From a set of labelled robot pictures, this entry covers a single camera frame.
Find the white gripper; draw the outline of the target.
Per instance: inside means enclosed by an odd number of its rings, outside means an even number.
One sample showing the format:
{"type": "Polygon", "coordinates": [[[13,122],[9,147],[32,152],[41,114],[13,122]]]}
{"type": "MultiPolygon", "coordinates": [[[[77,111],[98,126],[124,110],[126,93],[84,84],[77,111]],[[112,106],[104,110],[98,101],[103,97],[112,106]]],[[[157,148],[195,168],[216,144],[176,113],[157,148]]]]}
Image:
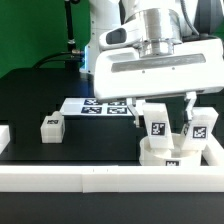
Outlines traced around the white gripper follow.
{"type": "Polygon", "coordinates": [[[169,56],[141,58],[134,48],[102,52],[96,61],[94,95],[101,101],[127,99],[137,128],[144,126],[147,98],[185,94],[184,121],[193,118],[197,94],[224,89],[223,46],[219,39],[186,42],[169,56]]]}

